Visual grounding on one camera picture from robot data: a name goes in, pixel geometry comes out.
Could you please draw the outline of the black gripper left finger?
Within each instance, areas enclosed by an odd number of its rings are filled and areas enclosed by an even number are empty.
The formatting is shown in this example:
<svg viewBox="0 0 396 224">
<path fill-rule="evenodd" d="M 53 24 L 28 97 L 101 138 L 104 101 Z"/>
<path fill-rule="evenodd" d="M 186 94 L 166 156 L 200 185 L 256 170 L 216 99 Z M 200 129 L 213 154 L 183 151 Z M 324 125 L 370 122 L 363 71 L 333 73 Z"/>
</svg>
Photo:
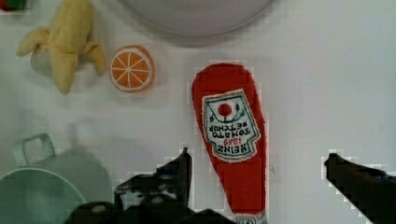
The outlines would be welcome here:
<svg viewBox="0 0 396 224">
<path fill-rule="evenodd" d="M 152 175 L 135 175 L 114 190 L 114 201 L 84 203 L 64 224 L 236 224 L 212 209 L 188 207 L 192 158 L 186 148 Z"/>
</svg>

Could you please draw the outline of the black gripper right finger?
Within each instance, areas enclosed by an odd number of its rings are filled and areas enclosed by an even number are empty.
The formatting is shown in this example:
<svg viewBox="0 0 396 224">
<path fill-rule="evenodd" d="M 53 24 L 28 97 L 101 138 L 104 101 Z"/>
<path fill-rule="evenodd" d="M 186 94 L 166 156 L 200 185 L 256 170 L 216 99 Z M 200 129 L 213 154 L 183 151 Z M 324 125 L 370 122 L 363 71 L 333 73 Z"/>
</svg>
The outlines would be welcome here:
<svg viewBox="0 0 396 224">
<path fill-rule="evenodd" d="M 331 153 L 326 178 L 373 224 L 395 224 L 395 177 Z"/>
</svg>

